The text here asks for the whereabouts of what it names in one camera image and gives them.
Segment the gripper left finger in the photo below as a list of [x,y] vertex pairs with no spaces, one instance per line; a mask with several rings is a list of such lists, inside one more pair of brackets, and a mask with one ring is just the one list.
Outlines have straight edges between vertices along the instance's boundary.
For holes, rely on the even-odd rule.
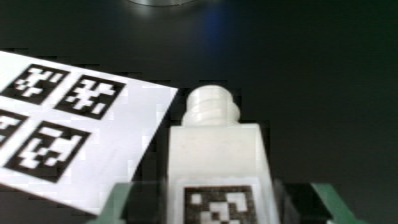
[[86,224],[166,224],[164,182],[118,183],[102,213]]

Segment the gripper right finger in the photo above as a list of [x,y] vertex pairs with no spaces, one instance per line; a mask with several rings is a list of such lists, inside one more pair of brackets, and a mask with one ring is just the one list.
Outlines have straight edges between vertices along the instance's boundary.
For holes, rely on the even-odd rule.
[[274,181],[281,224],[370,224],[349,208],[329,183]]

